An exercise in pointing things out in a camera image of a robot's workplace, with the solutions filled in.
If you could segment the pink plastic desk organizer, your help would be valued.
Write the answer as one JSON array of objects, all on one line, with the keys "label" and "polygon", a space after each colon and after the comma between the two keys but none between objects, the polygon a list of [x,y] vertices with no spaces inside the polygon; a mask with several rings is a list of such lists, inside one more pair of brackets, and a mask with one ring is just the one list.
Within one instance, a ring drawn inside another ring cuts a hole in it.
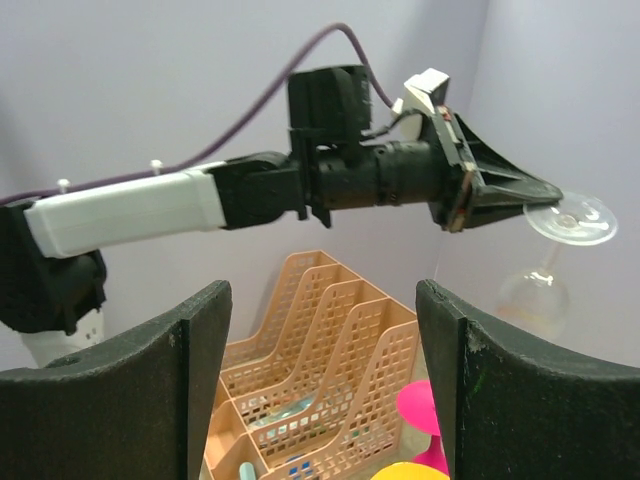
[{"label": "pink plastic desk organizer", "polygon": [[290,255],[259,330],[225,349],[202,477],[351,479],[391,457],[419,340],[411,309],[327,253]]}]

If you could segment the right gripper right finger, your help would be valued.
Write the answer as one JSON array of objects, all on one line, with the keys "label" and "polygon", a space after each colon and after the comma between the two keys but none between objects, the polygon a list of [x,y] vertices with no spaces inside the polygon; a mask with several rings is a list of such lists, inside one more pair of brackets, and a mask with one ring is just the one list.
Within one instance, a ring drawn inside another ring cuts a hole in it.
[{"label": "right gripper right finger", "polygon": [[580,354],[416,287],[424,357],[454,479],[635,479],[639,371]]}]

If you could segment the yellow plastic goblet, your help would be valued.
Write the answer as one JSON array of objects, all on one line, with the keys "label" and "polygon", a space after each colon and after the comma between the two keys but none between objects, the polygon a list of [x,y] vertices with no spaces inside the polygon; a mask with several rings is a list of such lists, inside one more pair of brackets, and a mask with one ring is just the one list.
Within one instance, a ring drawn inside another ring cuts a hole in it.
[{"label": "yellow plastic goblet", "polygon": [[375,472],[372,480],[449,480],[446,473],[436,468],[413,463],[396,462]]}]

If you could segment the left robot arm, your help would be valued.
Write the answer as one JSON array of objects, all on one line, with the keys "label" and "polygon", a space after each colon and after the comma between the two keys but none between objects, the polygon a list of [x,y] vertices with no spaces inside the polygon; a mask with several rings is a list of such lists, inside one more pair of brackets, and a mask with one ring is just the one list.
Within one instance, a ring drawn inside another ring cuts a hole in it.
[{"label": "left robot arm", "polygon": [[339,210],[425,203],[458,233],[553,206],[562,191],[480,140],[445,103],[449,78],[410,78],[393,106],[402,141],[371,127],[374,79],[362,65],[287,76],[288,153],[261,152],[1,204],[1,320],[45,366],[99,343],[104,247],[237,230],[287,212],[329,225]]}]

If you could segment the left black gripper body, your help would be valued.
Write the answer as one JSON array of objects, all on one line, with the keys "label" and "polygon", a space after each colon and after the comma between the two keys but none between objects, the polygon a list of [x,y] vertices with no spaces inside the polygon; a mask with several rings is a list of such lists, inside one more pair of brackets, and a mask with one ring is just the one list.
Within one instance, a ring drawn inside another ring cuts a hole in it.
[{"label": "left black gripper body", "polygon": [[445,177],[445,160],[423,141],[319,153],[319,201],[329,210],[435,201]]}]

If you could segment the clear wine glass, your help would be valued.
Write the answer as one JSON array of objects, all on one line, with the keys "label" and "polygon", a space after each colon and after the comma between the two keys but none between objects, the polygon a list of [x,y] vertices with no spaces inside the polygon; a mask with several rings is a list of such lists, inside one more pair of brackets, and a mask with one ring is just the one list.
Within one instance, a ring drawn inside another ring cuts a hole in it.
[{"label": "clear wine glass", "polygon": [[566,192],[550,206],[526,206],[529,226],[552,246],[539,266],[515,273],[502,283],[495,315],[545,340],[557,339],[564,330],[570,309],[570,293],[558,277],[560,252],[567,247],[595,247],[618,232],[614,213],[597,197]]}]

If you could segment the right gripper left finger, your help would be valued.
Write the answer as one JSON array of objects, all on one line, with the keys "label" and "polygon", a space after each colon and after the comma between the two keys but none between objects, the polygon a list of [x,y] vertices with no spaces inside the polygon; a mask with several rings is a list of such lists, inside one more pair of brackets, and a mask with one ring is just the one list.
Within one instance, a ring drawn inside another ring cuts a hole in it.
[{"label": "right gripper left finger", "polygon": [[41,369],[1,375],[5,479],[196,479],[232,290],[171,310]]}]

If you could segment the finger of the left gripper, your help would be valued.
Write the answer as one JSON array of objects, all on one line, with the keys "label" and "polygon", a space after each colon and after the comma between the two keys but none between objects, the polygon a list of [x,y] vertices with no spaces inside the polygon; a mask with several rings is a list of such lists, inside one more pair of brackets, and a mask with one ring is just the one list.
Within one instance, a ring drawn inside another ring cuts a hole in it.
[{"label": "finger of the left gripper", "polygon": [[429,145],[440,168],[439,192],[429,208],[444,231],[493,224],[563,199],[559,187],[506,160],[450,110],[430,116]]}]

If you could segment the pink plastic goblet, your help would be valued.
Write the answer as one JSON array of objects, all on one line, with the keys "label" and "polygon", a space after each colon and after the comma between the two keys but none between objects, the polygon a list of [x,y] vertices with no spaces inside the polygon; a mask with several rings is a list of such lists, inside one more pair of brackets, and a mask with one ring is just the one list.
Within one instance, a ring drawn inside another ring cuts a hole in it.
[{"label": "pink plastic goblet", "polygon": [[413,462],[448,475],[431,382],[419,380],[406,385],[396,397],[396,408],[406,423],[430,437],[429,447],[416,455]]}]

